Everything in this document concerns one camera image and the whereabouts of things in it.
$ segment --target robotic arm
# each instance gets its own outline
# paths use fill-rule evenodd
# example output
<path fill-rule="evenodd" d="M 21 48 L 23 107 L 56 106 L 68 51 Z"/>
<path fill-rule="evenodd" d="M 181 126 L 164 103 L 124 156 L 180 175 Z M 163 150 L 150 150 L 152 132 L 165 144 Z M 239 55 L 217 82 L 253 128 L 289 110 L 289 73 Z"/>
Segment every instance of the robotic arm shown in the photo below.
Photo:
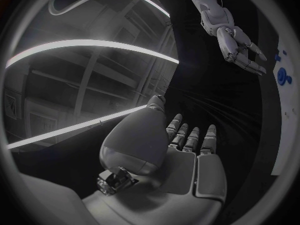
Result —
<path fill-rule="evenodd" d="M 205 31 L 217 37 L 224 59 L 248 72 L 266 74 L 266 69 L 248 59 L 248 49 L 257 53 L 263 61 L 267 58 L 241 28 L 235 26 L 232 14 L 221 7 L 217 0 L 192 0 L 201 14 L 201 25 Z"/>

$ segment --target dark background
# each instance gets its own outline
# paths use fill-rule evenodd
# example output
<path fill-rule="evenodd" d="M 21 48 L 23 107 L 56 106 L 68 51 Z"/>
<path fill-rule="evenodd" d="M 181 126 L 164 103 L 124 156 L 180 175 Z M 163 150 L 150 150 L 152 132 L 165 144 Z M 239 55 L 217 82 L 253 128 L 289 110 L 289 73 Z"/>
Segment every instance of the dark background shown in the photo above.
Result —
<path fill-rule="evenodd" d="M 2 22 L 5 22 L 18 1 L 2 0 L 1 11 L 4 11 L 3 7 L 6 7 Z M 228 197 L 224 208 L 226 211 L 249 175 L 260 144 L 262 103 L 264 102 L 261 96 L 260 81 L 256 75 L 224 61 L 217 39 L 209 36 L 200 26 L 201 17 L 190 0 L 160 1 L 171 15 L 179 60 L 184 61 L 179 64 L 165 95 L 167 119 L 170 122 L 177 113 L 182 113 L 185 119 L 183 122 L 187 122 L 190 129 L 195 126 L 199 127 L 201 135 L 205 134 L 210 124 L 216 125 L 217 154 L 224 164 L 228 180 Z M 292 15 L 299 12 L 294 1 L 278 0 L 282 6 L 288 8 L 286 9 L 287 16 L 295 21 L 296 17 Z M 257 44 L 259 41 L 258 17 L 260 15 L 253 4 L 248 0 L 223 0 L 223 6 L 231 11 L 235 24 L 241 27 Z M 268 63 L 265 66 L 268 70 L 272 69 L 274 64 Z M 43 151 L 52 160 L 38 159 L 37 155 L 28 153 L 26 156 L 34 156 L 35 160 L 24 158 L 16 161 L 19 164 L 27 163 L 26 166 L 20 166 L 25 169 L 22 171 L 24 173 L 65 186 L 68 181 L 72 181 L 68 187 L 77 191 L 81 197 L 85 197 L 87 190 L 83 189 L 82 182 L 88 183 L 86 179 L 94 179 L 93 176 L 101 170 L 100 164 L 96 162 L 96 160 L 99 161 L 97 151 L 100 149 L 102 140 L 118 122 L 114 121 L 103 127 L 92 128 L 84 136 L 79 134 L 70 138 L 68 143 L 58 143 L 59 150 L 56 150 L 58 146 L 53 146 L 51 149 Z M 82 144 L 85 145 L 85 148 L 89 148 L 85 150 L 85 153 L 82 153 Z M 74 153 L 68 153 L 68 145 L 73 145 Z M 61 159 L 64 160 L 63 164 L 57 162 Z M 86 159 L 95 161 L 92 169 L 90 166 L 81 166 Z M 67 177 L 64 176 L 67 171 L 73 172 L 68 173 Z M 84 176 L 80 177 L 80 181 L 76 181 L 75 178 L 78 178 L 79 174 Z M 290 192 L 291 196 L 287 197 L 285 204 L 268 224 L 286 224 L 287 219 L 295 218 L 297 215 L 295 204 L 299 200 L 299 190 L 296 187 L 299 187 L 299 182 L 294 187 Z M 2 196 L 3 202 L 8 199 L 7 195 L 6 198 L 4 195 Z M 5 202 L 5 204 L 8 211 L 16 210 L 15 206 L 10 205 L 9 202 Z M 231 214 L 230 216 L 228 212 L 227 215 L 221 215 L 218 222 L 219 224 L 228 224 L 240 215 L 242 214 Z M 14 218 L 17 219 L 17 216 L 9 215 L 7 221 L 12 223 Z"/>

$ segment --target white robotic arm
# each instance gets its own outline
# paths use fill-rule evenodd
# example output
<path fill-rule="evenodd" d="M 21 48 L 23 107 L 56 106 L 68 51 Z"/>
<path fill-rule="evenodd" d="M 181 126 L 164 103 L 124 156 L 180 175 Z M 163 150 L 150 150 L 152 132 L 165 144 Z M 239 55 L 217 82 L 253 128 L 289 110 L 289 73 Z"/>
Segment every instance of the white robotic arm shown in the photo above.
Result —
<path fill-rule="evenodd" d="M 205 31 L 217 37 L 227 62 L 257 75 L 266 74 L 264 67 L 248 59 L 248 49 L 257 53 L 263 61 L 267 58 L 243 30 L 235 26 L 233 16 L 227 8 L 220 6 L 217 0 L 192 0 L 192 2 L 201 14 L 201 25 Z"/>

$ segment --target blue object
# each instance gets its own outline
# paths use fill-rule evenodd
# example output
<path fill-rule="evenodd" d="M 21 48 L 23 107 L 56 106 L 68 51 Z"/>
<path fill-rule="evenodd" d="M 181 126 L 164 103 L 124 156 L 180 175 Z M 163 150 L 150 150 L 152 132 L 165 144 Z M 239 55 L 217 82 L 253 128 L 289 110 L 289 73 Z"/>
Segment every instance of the blue object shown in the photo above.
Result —
<path fill-rule="evenodd" d="M 280 62 L 280 61 L 281 61 L 281 57 L 278 56 L 278 54 L 276 54 L 276 55 L 275 55 L 275 60 L 278 61 L 278 62 Z"/>
<path fill-rule="evenodd" d="M 287 71 L 281 67 L 277 73 L 277 81 L 282 86 L 286 83 L 287 80 Z"/>
<path fill-rule="evenodd" d="M 286 80 L 289 84 L 292 83 L 292 77 L 291 76 L 286 76 Z"/>

